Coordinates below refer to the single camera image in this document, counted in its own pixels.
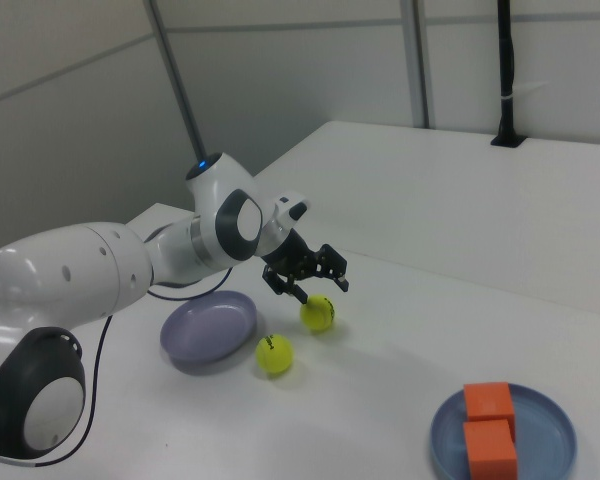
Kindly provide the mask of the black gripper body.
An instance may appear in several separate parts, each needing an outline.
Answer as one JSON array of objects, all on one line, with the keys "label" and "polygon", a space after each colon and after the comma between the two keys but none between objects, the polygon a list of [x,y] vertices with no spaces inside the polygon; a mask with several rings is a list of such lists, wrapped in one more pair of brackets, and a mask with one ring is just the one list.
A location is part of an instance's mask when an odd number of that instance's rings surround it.
[{"label": "black gripper body", "polygon": [[265,262],[264,279],[275,276],[295,280],[321,277],[318,253],[312,251],[305,240],[291,230],[287,238],[272,253],[262,257]]}]

